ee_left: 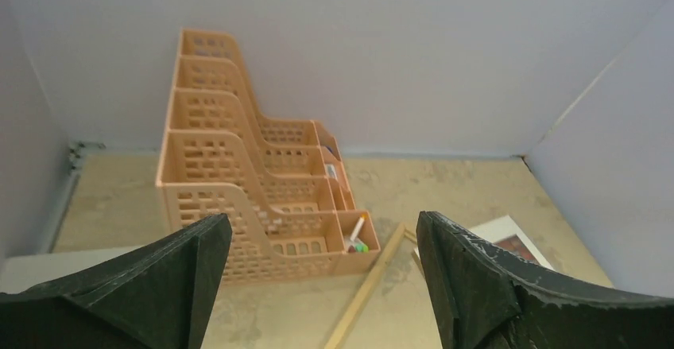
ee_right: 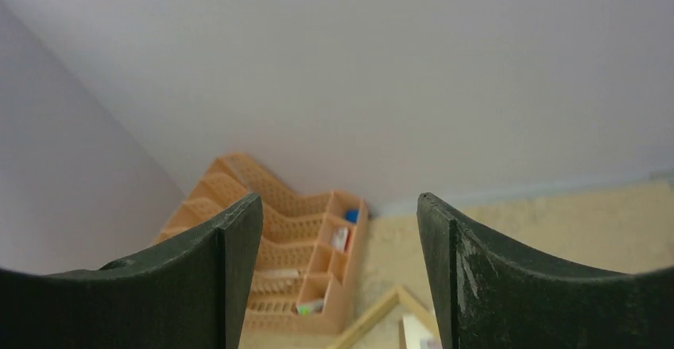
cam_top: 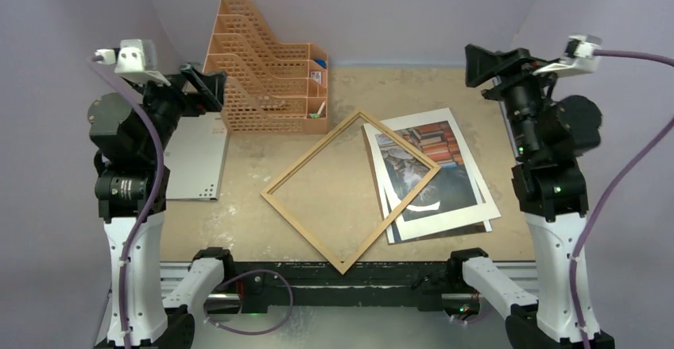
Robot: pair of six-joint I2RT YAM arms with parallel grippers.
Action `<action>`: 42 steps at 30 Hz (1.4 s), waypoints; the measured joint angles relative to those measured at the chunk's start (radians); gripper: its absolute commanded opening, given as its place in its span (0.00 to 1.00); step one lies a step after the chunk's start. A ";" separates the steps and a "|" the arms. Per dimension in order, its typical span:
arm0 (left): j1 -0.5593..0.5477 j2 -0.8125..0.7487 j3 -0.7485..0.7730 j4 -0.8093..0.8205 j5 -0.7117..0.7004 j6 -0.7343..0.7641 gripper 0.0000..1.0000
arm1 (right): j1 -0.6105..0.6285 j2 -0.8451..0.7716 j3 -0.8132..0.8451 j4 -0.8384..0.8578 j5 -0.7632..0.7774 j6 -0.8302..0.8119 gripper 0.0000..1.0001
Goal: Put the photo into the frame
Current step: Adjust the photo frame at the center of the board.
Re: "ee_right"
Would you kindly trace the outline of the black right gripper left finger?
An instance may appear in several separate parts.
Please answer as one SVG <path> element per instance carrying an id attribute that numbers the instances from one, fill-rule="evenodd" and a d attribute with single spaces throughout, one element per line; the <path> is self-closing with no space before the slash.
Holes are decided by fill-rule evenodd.
<path id="1" fill-rule="evenodd" d="M 97 270 L 1 272 L 4 348 L 236 348 L 261 197 Z"/>

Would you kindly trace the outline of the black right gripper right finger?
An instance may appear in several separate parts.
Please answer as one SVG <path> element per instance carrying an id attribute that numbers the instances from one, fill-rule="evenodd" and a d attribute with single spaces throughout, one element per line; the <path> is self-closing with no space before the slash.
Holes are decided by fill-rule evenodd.
<path id="1" fill-rule="evenodd" d="M 670 348 L 673 270 L 627 274 L 527 246 L 426 192 L 417 223 L 445 348 Z"/>

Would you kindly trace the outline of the wooden picture frame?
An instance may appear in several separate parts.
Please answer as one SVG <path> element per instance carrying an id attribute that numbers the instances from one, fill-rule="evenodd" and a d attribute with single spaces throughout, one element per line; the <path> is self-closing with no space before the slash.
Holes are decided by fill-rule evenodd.
<path id="1" fill-rule="evenodd" d="M 404 306 L 434 336 L 440 339 L 436 318 L 426 309 L 420 300 L 403 285 L 395 285 L 386 291 L 354 323 L 343 331 L 327 349 L 352 348 L 366 333 L 385 318 L 398 305 Z"/>

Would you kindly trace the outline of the white photo mat board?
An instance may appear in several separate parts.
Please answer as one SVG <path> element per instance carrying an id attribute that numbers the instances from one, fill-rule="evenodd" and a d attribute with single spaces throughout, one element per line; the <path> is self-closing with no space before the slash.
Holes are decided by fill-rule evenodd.
<path id="1" fill-rule="evenodd" d="M 441 342 L 411 313 L 399 323 L 400 349 L 442 349 Z"/>

